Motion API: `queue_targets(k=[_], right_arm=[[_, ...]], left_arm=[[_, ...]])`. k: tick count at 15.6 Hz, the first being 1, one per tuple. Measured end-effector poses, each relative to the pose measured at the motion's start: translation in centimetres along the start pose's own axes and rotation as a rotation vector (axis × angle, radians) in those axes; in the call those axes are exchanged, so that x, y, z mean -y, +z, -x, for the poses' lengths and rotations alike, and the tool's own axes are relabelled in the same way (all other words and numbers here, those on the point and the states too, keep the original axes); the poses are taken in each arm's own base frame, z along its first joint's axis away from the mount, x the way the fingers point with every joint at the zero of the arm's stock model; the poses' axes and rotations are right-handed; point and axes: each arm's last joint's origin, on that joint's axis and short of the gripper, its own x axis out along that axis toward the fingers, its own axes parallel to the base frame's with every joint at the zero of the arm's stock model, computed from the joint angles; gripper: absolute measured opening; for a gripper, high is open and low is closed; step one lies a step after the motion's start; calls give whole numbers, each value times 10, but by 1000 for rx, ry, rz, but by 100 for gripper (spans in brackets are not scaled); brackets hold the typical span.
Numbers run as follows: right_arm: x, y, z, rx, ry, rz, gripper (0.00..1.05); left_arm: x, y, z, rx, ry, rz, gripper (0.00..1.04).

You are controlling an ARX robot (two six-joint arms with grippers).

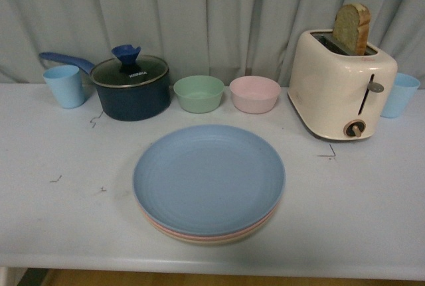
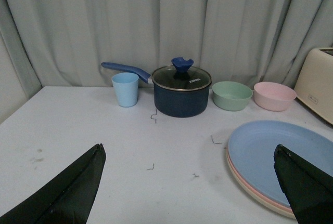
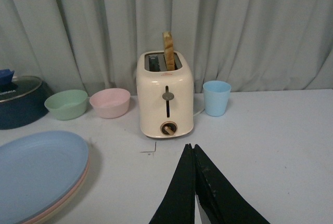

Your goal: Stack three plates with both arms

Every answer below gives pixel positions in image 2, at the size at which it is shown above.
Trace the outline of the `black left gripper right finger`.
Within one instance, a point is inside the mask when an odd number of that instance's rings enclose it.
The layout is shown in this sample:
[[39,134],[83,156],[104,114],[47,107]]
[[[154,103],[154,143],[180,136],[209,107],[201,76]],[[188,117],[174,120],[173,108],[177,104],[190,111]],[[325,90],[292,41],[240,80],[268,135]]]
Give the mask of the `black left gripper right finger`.
[[332,223],[332,176],[281,144],[274,169],[298,223]]

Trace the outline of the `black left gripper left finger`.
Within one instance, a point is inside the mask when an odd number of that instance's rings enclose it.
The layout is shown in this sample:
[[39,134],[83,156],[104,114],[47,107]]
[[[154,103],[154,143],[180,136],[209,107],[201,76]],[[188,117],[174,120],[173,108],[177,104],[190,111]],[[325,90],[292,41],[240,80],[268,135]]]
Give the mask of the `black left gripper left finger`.
[[96,144],[29,198],[1,216],[1,223],[87,223],[106,153]]

